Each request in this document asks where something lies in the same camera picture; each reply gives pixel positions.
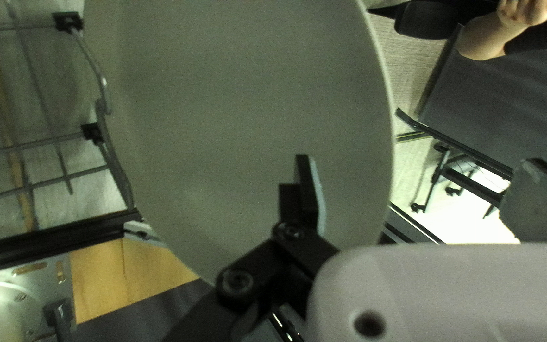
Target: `black plastic clip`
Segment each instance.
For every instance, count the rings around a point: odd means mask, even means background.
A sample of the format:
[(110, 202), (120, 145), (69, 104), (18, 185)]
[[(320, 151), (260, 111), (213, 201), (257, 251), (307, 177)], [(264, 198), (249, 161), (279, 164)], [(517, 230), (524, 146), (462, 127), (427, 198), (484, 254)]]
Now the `black plastic clip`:
[(91, 140), (95, 145), (104, 143), (103, 134), (96, 122), (81, 125), (81, 132), (84, 134), (84, 139)]
[(59, 31), (65, 31), (71, 34), (71, 27), (75, 27), (76, 30), (83, 30), (83, 19), (78, 12), (55, 12), (52, 13), (54, 17), (54, 23), (56, 23), (56, 29)]

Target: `person's hand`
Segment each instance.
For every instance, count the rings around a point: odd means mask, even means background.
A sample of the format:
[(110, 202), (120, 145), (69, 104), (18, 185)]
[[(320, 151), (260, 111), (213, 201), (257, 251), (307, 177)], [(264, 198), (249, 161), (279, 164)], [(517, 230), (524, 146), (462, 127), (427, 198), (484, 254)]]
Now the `person's hand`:
[(500, 0), (497, 17), (513, 29), (542, 24), (547, 20), (547, 0)]

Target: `person's arm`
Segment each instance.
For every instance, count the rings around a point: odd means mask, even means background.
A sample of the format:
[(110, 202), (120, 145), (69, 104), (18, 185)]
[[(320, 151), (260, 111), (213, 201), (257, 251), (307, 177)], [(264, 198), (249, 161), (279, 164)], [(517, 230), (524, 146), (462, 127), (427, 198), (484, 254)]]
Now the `person's arm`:
[(500, 0), (497, 12), (467, 23), (457, 39), (457, 50), (473, 60), (504, 56), (507, 42), (546, 20), (547, 0)]

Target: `screw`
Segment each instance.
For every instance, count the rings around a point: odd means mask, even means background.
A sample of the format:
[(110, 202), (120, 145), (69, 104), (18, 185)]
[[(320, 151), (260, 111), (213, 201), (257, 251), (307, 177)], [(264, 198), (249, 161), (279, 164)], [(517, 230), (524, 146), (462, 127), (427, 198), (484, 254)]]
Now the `screw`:
[(282, 235), (284, 235), (286, 240), (296, 240), (303, 237), (303, 231), (296, 226), (286, 226)]
[(249, 291), (254, 282), (252, 275), (243, 269), (228, 269), (223, 273), (223, 290), (233, 295)]
[(27, 297), (26, 293), (18, 293), (16, 298), (14, 298), (17, 302), (22, 302)]

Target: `white circular plate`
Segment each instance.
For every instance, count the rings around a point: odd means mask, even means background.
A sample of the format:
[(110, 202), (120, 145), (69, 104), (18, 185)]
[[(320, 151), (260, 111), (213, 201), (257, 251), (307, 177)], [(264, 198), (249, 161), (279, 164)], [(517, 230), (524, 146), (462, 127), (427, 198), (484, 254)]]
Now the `white circular plate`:
[(363, 4), (91, 0), (85, 19), (137, 207), (199, 276), (269, 237), (297, 153), (318, 168), (324, 236), (377, 242), (390, 92)]

